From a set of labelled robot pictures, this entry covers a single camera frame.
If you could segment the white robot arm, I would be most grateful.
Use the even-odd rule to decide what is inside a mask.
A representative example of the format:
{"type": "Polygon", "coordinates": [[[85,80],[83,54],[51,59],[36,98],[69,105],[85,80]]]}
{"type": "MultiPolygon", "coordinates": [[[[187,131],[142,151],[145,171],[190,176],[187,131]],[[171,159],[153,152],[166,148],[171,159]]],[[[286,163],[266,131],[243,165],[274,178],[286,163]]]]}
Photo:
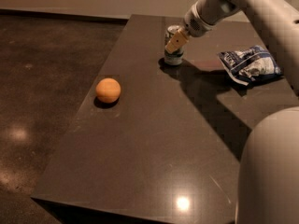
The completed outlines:
{"type": "MultiPolygon", "coordinates": [[[[299,92],[299,12],[284,0],[198,0],[165,46],[173,53],[222,19],[243,11],[265,49],[222,52],[239,84],[285,77],[299,92]]],[[[299,107],[263,119],[245,144],[239,170],[235,224],[299,224],[299,107]]]]}

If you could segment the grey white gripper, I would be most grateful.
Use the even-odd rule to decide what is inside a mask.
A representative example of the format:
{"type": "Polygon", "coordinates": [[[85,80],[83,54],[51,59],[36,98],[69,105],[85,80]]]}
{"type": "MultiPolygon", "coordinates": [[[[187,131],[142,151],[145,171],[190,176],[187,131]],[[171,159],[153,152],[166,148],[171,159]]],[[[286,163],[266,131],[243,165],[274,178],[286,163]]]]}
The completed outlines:
{"type": "Polygon", "coordinates": [[[189,35],[200,37],[214,28],[217,9],[208,4],[195,3],[184,17],[184,28],[179,28],[170,38],[165,50],[172,54],[189,42],[189,35]]]}

